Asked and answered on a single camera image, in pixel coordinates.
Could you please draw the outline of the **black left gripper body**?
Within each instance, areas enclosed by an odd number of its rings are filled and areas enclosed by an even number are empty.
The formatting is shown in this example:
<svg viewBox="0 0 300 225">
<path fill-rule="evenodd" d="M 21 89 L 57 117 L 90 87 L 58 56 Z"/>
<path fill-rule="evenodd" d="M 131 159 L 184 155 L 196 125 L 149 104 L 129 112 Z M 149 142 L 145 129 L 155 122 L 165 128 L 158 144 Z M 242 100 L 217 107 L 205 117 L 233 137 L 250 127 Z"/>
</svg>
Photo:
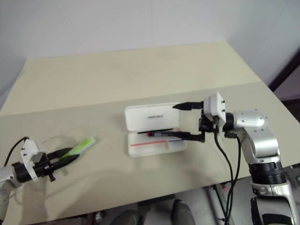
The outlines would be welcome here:
<svg viewBox="0 0 300 225">
<path fill-rule="evenodd" d="M 34 171 L 37 177 L 48 176 L 50 181 L 55 181 L 56 178 L 53 175 L 54 169 L 51 160 L 54 159 L 54 154 L 45 152 L 39 152 L 33 157 Z"/>
</svg>

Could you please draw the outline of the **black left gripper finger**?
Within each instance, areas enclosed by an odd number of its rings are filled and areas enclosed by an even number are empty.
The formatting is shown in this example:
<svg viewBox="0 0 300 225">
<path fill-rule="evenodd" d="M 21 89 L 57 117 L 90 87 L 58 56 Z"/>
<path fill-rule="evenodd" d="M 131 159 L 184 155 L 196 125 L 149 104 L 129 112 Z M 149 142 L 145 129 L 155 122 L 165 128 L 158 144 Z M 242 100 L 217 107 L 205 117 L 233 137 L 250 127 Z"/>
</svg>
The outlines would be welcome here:
<svg viewBox="0 0 300 225">
<path fill-rule="evenodd" d="M 78 159 L 78 157 L 79 157 L 79 155 L 71 155 L 71 156 L 64 157 L 60 161 L 57 161 L 57 162 L 51 164 L 50 168 L 52 170 L 58 170 L 60 168 L 67 166 L 68 164 L 72 163 L 73 161 Z"/>
<path fill-rule="evenodd" d="M 61 158 L 65 154 L 67 154 L 70 150 L 71 150 L 71 148 L 63 148 L 63 149 L 60 149 L 60 150 L 56 150 L 54 152 L 51 152 L 51 153 L 47 154 L 47 157 L 49 158 L 49 160 L 56 159 L 56 158 Z"/>
</svg>

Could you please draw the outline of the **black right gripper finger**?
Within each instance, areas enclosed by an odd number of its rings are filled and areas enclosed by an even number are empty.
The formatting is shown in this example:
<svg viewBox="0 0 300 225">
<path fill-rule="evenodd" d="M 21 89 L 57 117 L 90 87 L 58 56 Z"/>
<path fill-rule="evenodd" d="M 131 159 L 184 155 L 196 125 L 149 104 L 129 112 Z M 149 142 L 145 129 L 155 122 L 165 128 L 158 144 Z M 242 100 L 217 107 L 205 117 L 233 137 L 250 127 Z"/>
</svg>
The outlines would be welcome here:
<svg viewBox="0 0 300 225">
<path fill-rule="evenodd" d="M 162 132 L 163 136 L 174 136 L 187 141 L 201 141 L 201 135 L 193 135 L 190 132 Z"/>
<path fill-rule="evenodd" d="M 201 102 L 185 102 L 176 104 L 173 106 L 174 109 L 183 110 L 183 111 L 191 111 L 193 109 L 202 109 L 203 101 Z"/>
</svg>

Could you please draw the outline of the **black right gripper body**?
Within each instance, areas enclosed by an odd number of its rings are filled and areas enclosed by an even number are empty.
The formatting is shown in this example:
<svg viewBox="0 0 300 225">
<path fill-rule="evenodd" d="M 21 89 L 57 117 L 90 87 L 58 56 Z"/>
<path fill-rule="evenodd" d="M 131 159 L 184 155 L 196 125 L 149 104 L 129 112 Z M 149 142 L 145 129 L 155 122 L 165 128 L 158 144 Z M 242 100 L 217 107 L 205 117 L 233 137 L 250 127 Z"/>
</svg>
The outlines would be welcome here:
<svg viewBox="0 0 300 225">
<path fill-rule="evenodd" d="M 212 121 L 201 111 L 201 117 L 199 119 L 199 131 L 200 142 L 205 142 L 206 133 L 218 134 L 220 132 L 220 118 L 218 116 L 212 116 Z"/>
</svg>

